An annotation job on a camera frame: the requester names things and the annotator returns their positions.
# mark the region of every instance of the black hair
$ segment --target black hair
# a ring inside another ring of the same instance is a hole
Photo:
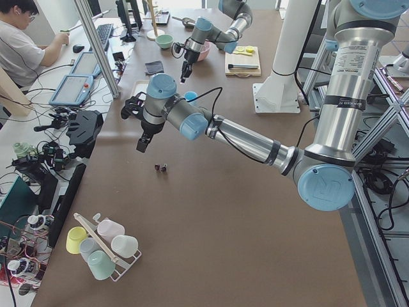
[[[34,0],[0,0],[0,12],[7,14],[16,5],[23,13],[30,12],[33,15],[38,14],[38,8]]]

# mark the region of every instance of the brown table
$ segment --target brown table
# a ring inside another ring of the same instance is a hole
[[[205,16],[221,29],[231,22],[217,10],[171,13]],[[270,74],[281,24],[276,11],[255,11],[240,40],[259,47],[261,77],[226,77],[224,54],[213,46],[179,92],[223,86],[217,114],[294,145],[308,108],[255,114],[252,101],[252,84]],[[173,19],[164,30],[177,42],[190,35]],[[276,169],[206,137],[187,141],[169,123],[145,154],[135,151],[140,123],[122,120],[120,110],[134,82],[146,79],[143,64],[155,60],[179,80],[182,59],[142,35],[71,209],[123,224],[143,256],[117,283],[95,280],[81,256],[65,250],[68,230],[79,225],[70,214],[33,306],[365,306],[338,212],[308,207]],[[214,96],[203,105],[210,108]],[[302,148],[312,140],[311,126]],[[168,172],[157,173],[156,163]]]

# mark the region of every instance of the person's hand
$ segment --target person's hand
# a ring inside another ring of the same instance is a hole
[[[54,39],[61,45],[68,45],[70,43],[70,35],[68,33],[58,33]]]

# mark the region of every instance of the robotic arm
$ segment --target robotic arm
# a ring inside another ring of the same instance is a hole
[[[184,83],[192,73],[192,65],[197,62],[206,40],[214,43],[217,48],[232,53],[244,30],[250,27],[252,22],[251,9],[243,0],[220,0],[219,10],[234,20],[226,32],[222,32],[209,20],[200,17],[196,21],[192,35],[186,40],[185,44],[175,44],[174,50],[176,53],[180,53],[182,49],[185,49],[185,61],[183,62],[180,77],[181,83]]]
[[[376,62],[381,48],[393,39],[409,0],[388,1],[388,6],[382,0],[338,2],[333,12],[333,32],[328,35],[333,34],[339,50],[314,142],[305,150],[284,146],[190,105],[177,94],[174,79],[165,74],[151,79],[146,100],[137,109],[144,131],[149,127],[148,133],[158,133],[167,120],[188,139],[205,133],[258,162],[278,168],[282,175],[293,179],[301,198],[313,208],[330,211],[347,205],[355,193],[351,148]]]

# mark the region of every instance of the keyboard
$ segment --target keyboard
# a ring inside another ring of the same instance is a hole
[[[108,50],[109,47],[108,38],[111,36],[113,29],[114,29],[113,24],[101,24],[96,29],[96,32],[100,37],[101,45],[104,51]]]

